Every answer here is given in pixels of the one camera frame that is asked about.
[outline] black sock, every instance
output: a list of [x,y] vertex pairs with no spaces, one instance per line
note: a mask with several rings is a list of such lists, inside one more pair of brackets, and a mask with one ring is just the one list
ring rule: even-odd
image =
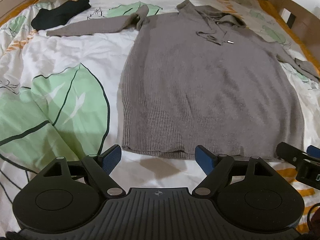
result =
[[31,26],[38,31],[65,25],[73,16],[90,7],[89,0],[69,0],[52,10],[41,8],[37,16],[32,20]]

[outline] silver screw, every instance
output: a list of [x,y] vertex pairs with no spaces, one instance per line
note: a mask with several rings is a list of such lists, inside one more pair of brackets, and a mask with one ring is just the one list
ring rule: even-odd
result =
[[199,187],[195,190],[195,193],[200,196],[206,196],[206,195],[209,195],[211,191],[206,187]]
[[122,194],[122,192],[123,192],[123,190],[118,188],[118,187],[112,187],[112,188],[107,190],[107,193],[110,196],[118,196],[118,195]]

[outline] bed sheet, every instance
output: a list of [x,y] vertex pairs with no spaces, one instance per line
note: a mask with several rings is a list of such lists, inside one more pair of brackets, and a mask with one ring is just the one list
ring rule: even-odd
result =
[[[103,152],[113,144],[121,145],[121,74],[138,32],[129,29],[59,38],[46,37],[45,31],[32,29],[31,20],[40,8],[52,9],[65,1],[39,0],[0,27],[0,236],[19,230],[11,201],[34,176],[31,170],[39,171],[55,156],[76,160],[85,154]],[[182,1],[90,0],[92,8],[68,24],[130,14],[143,3],[148,5],[149,15],[174,12]],[[293,57],[306,60],[300,46],[261,9],[257,0],[190,1],[238,15],[266,41],[277,41]],[[301,103],[304,147],[320,147],[319,85],[289,64],[281,67]],[[314,203],[320,202],[320,192],[297,182],[290,164],[270,165],[303,196],[306,209],[298,230],[306,231],[306,214]],[[126,191],[130,187],[188,187],[192,191],[205,174],[195,161],[123,151],[111,177]]]

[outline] black mechanical device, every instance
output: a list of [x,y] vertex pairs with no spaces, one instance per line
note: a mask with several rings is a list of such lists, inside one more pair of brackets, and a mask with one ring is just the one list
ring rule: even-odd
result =
[[296,167],[296,180],[320,190],[320,159],[312,157],[290,144],[278,144],[276,154]]
[[[203,146],[196,161],[207,177],[187,188],[131,188],[109,174],[114,145],[81,161],[55,158],[15,197],[13,213],[28,240],[292,240],[301,195],[259,157],[235,161]],[[233,176],[242,181],[230,184]],[[76,181],[84,177],[86,184]]]

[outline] gray sweater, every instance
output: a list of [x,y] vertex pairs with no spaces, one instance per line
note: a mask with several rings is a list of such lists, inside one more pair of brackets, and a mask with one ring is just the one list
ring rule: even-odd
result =
[[188,0],[178,13],[92,19],[47,36],[119,32],[139,35],[124,69],[123,149],[193,159],[201,144],[213,153],[276,158],[279,142],[302,148],[304,122],[294,88],[279,61],[318,80],[312,65],[296,62],[265,42],[239,18]]

